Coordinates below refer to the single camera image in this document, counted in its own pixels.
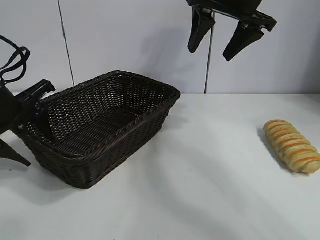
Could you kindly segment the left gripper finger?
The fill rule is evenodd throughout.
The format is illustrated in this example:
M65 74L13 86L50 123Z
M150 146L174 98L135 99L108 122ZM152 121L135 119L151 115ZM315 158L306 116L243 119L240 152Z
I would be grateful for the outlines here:
M12 147L10 147L5 141L0 140L0 157L3 159L12 160L20 164L29 167L31 163L18 154Z
M47 108L41 108L37 112L37 126L41 133L50 141L54 141L55 137L50 127L49 113Z

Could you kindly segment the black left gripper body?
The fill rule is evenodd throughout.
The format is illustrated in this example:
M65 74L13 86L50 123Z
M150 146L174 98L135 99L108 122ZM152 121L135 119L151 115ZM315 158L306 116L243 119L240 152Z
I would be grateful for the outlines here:
M0 84L0 133L15 128L23 129L32 121L36 127L37 112L48 106L41 102L45 94L54 92L56 89L49 80L41 80L27 90L13 95L9 89Z

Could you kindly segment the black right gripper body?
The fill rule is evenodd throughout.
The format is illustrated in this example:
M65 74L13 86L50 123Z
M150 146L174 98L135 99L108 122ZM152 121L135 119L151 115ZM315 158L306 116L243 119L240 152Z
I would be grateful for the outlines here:
M237 19L246 25L253 25L271 32L277 21L260 11L262 0L186 0L190 7L197 6L215 13Z

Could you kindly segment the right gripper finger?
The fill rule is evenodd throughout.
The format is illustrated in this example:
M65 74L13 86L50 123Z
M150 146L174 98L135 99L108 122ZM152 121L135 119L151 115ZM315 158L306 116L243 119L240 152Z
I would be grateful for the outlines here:
M196 52L205 35L215 25L213 13L202 6L192 7L192 26L187 46L190 53Z
M223 57L226 61L231 61L242 50L259 41L263 36L264 33L259 26L239 23L223 52Z

